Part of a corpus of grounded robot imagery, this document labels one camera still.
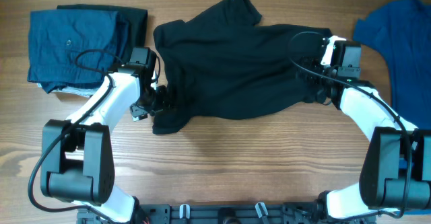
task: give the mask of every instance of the white clip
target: white clip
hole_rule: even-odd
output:
[[[180,206],[180,219],[190,219],[190,206],[188,204],[182,204]]]
[[[267,216],[268,215],[268,210],[267,207],[265,206],[264,202],[259,202],[255,205],[255,209],[257,212],[257,216],[259,218],[262,218],[263,216]]]
[[[334,51],[334,42],[338,40],[346,40],[346,39],[338,36],[332,36],[329,38],[329,43],[326,46],[325,55],[323,55],[321,65],[325,66],[325,65],[331,64],[332,52]]]

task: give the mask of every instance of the folded clothes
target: folded clothes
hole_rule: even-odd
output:
[[[142,47],[145,44],[147,32],[146,9],[112,6],[112,5],[59,5],[57,9],[95,9],[101,11],[118,11],[129,22],[129,37],[127,38],[124,53],[121,56],[123,62],[128,63],[134,47]]]
[[[97,90],[99,89],[99,87],[96,88],[92,88],[92,89],[80,89],[80,88],[76,88],[76,87],[71,87],[71,86],[66,86],[63,88],[58,88],[58,89],[54,89],[51,91],[51,93],[68,93],[68,94],[74,94],[77,96],[82,96],[85,98],[90,98],[92,95],[94,95]]]
[[[74,65],[87,49],[103,49],[122,55],[129,22],[117,11],[57,9],[32,11],[28,34],[29,82],[40,83],[46,93],[67,86],[92,89],[103,82],[100,73]],[[114,58],[99,52],[83,55],[79,63],[107,70]]]

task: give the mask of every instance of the wire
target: wire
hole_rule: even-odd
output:
[[[159,61],[159,70],[158,73],[156,75],[156,78],[152,79],[151,82],[152,83],[158,83],[159,77],[160,77],[160,57],[156,55],[157,60]]]
[[[48,207],[44,207],[41,204],[39,204],[36,199],[34,198],[34,193],[33,193],[33,185],[34,185],[34,180],[36,178],[36,174],[38,172],[38,170],[40,169],[40,166],[42,165],[43,161],[46,159],[46,157],[48,156],[48,154],[54,149],[54,147],[59,143],[60,140],[62,140],[66,135],[68,135],[72,130],[74,130],[79,123],[81,123],[83,120],[85,120],[87,117],[90,116],[90,114],[100,105],[100,103],[103,102],[103,100],[108,96],[108,94],[110,93],[110,91],[113,88],[113,80],[112,77],[104,72],[101,71],[99,69],[94,69],[91,67],[87,67],[87,66],[83,66],[80,65],[78,63],[78,59],[87,53],[90,52],[101,52],[104,54],[109,54],[110,56],[114,57],[116,60],[120,61],[122,64],[124,64],[124,62],[115,54],[102,50],[102,49],[89,49],[89,50],[85,50],[81,53],[79,53],[76,58],[75,58],[75,65],[79,68],[82,69],[87,69],[90,71],[94,71],[97,73],[101,73],[103,76],[106,76],[109,80],[109,85],[108,85],[108,89],[103,93],[102,97],[100,97],[100,99],[86,112],[84,113],[78,120],[76,120],[71,126],[67,127],[47,148],[46,150],[42,153],[42,155],[40,156],[38,162],[36,163],[36,165],[34,166],[34,169],[32,171],[32,174],[30,175],[30,179],[28,181],[28,198],[30,199],[30,202],[38,209],[42,210],[42,211],[46,211],[46,212],[50,212],[50,213],[58,213],[58,212],[63,212],[63,211],[72,211],[72,210],[78,210],[78,209],[87,209],[89,211],[92,211],[93,213],[95,213],[96,215],[101,216],[102,218],[110,221],[111,223],[115,223],[114,221],[112,221],[111,219],[109,219],[109,217],[103,215],[102,213],[99,213],[98,211],[94,210],[92,207],[86,206],[86,205],[78,205],[78,206],[74,206],[74,207],[65,207],[65,208],[58,208],[58,209],[52,209],[52,208],[48,208]]]
[[[319,32],[299,32],[299,33],[297,33],[295,36],[293,36],[289,40],[289,42],[288,42],[288,48],[289,48],[290,43],[293,41],[293,39],[295,39],[297,36],[299,36],[301,34],[318,34],[318,35],[321,35],[322,37],[325,37],[324,35],[322,35]],[[411,180],[412,153],[411,153],[411,143],[410,143],[410,140],[409,140],[409,136],[408,136],[407,130],[405,129],[403,123],[400,120],[400,116],[396,115],[394,113],[394,111],[392,111],[392,109],[389,106],[387,106],[382,100],[380,100],[379,98],[377,98],[372,93],[368,93],[367,91],[365,91],[364,89],[361,89],[360,87],[358,87],[356,85],[352,85],[350,83],[347,83],[347,82],[344,82],[344,81],[341,81],[341,80],[338,80],[338,79],[334,79],[334,78],[322,75],[320,73],[315,73],[315,72],[313,72],[311,70],[308,70],[308,69],[302,67],[301,65],[299,65],[298,63],[296,63],[294,60],[292,60],[292,58],[290,58],[290,57],[288,57],[288,58],[300,70],[303,70],[303,71],[305,71],[305,72],[307,72],[309,74],[312,74],[312,75],[319,76],[319,77],[321,77],[323,79],[327,79],[327,80],[330,80],[330,81],[333,81],[333,82],[340,83],[340,84],[342,84],[344,86],[352,87],[352,88],[358,90],[359,92],[365,94],[366,96],[372,98],[374,101],[376,101],[377,103],[379,103],[393,117],[394,122],[396,122],[399,125],[399,127],[401,128],[401,136],[403,137],[402,140],[404,141],[405,150],[407,152],[407,175],[406,175],[405,183],[404,183],[404,191],[403,191],[403,199],[401,201],[401,208],[400,208],[400,210],[399,210],[399,212],[397,214],[396,213],[391,213],[391,212],[388,212],[388,211],[382,211],[382,210],[378,210],[377,213],[373,213],[373,214],[374,215],[385,214],[385,215],[388,215],[388,216],[393,217],[395,219],[402,218],[402,216],[404,216],[405,210],[407,209],[407,199],[408,199],[408,196],[409,196],[409,187],[410,187],[410,180]],[[358,216],[355,216],[355,217],[349,217],[347,219],[351,219],[351,218],[359,219],[359,218],[364,218],[364,217],[369,217],[369,216],[370,216],[370,214],[367,214],[367,215],[358,215]]]

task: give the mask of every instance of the shirt sleeve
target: shirt sleeve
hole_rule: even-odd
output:
[[[385,58],[386,64],[392,67],[392,40],[386,26],[375,26],[368,21],[358,20],[353,40],[378,51]]]
[[[223,0],[205,10],[188,24],[217,23],[223,26],[254,26],[262,15],[250,0]]]

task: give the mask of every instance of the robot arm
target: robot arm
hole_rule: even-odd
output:
[[[131,61],[134,63],[112,70],[110,76],[113,79],[113,90],[90,117],[85,119],[49,153],[42,164],[40,179],[41,190],[45,196],[78,205],[84,204],[108,217],[109,221],[120,223],[147,223],[147,216],[144,212],[145,207],[139,206],[136,198],[114,185],[110,133],[127,108],[130,109],[134,120],[146,118],[147,114],[153,115],[163,108],[163,100],[160,100],[163,99],[163,96],[160,95],[163,94],[164,88],[158,87],[155,91],[150,87],[151,80],[149,79],[154,74],[155,53],[144,49],[137,52],[137,55],[133,60],[132,54]],[[344,67],[344,63],[352,63],[352,60],[346,60],[345,55],[340,56],[336,50],[333,52],[333,59],[338,59],[336,63],[339,64],[339,68]],[[343,71],[344,74],[338,73],[337,76],[348,78],[350,75],[345,74],[346,71]],[[46,149],[46,146],[71,122],[75,122],[93,106],[107,87],[108,80],[105,79],[93,98],[80,110],[70,115],[68,120],[50,120],[43,130],[42,149]],[[375,89],[361,88],[380,99]],[[259,218],[265,224],[274,221],[274,223],[279,223],[278,221],[282,218],[281,223],[294,224],[307,223],[298,220],[308,218],[309,215],[308,223],[324,223],[328,220],[337,222],[358,215],[373,214],[377,210],[396,211],[401,206],[405,169],[399,165],[400,154],[404,154],[401,148],[400,127],[394,123],[392,116],[384,107],[358,90],[336,85],[335,93],[334,90],[329,91],[330,93],[327,95],[335,106],[351,117],[370,141],[360,181],[343,190],[323,192],[316,202],[286,203],[281,206],[281,209],[286,209],[285,211],[280,211],[278,207],[274,206],[266,207],[263,203],[258,203],[255,207],[250,208],[239,207],[238,210],[243,213],[251,211],[251,216],[247,218]],[[414,124],[402,118],[400,121],[407,131],[416,129]],[[422,131],[419,134],[412,133],[410,137],[416,141],[415,157],[417,161],[414,162],[415,170],[411,181],[408,206],[411,209],[431,209],[431,134]],[[66,158],[65,152],[73,152],[76,149],[84,150],[83,161]],[[164,213],[167,214],[161,217],[163,220],[161,223],[189,223],[188,219],[193,219],[193,217],[197,218],[193,223],[208,223],[214,213],[220,213],[222,209],[226,208],[234,209],[234,207],[191,209],[190,206],[183,205],[179,209],[175,208],[174,211],[173,207],[164,206]],[[293,213],[292,217],[287,214],[289,211]],[[295,216],[297,212],[301,213],[301,218]]]

